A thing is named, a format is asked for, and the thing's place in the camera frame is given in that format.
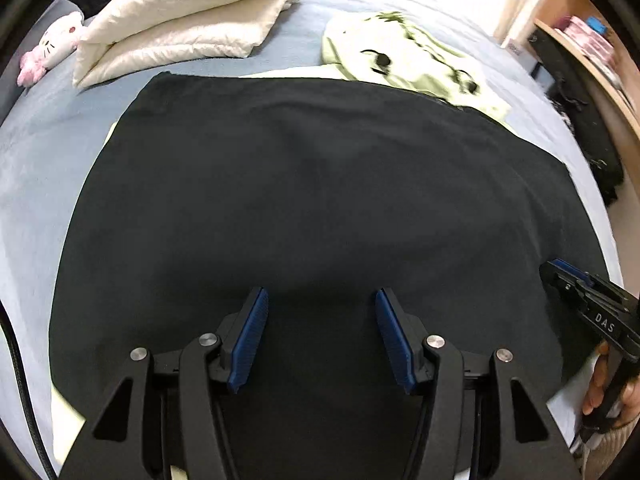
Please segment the right hand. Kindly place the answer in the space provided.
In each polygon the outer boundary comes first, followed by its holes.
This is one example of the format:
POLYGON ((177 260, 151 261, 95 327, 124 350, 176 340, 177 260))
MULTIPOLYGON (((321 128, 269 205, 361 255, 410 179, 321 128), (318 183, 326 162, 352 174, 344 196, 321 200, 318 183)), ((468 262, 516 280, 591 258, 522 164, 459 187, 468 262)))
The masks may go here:
MULTIPOLYGON (((608 364, 610 364, 610 346, 607 342, 602 341, 598 345, 597 354, 598 359, 593 369, 588 390, 582 401, 582 414, 584 415, 589 415, 595 408, 598 408, 604 399, 604 385, 608 379, 608 364)), ((639 416, 640 392, 638 377, 627 382, 620 394, 620 402, 622 402, 622 408, 616 418, 616 422, 614 422, 615 428, 622 428, 639 416)))

